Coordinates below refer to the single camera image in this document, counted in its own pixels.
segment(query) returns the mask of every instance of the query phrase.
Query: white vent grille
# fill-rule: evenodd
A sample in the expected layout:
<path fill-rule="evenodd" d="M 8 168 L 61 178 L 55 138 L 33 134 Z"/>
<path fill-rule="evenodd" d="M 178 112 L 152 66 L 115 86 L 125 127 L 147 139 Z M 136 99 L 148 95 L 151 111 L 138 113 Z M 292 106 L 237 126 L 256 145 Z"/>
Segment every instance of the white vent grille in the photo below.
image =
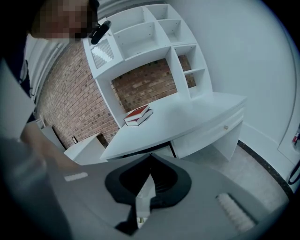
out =
<path fill-rule="evenodd" d="M 96 64 L 96 68 L 100 68 L 104 64 L 113 60 L 113 52 L 107 39 L 98 43 L 92 50 L 92 55 L 94 62 Z"/>

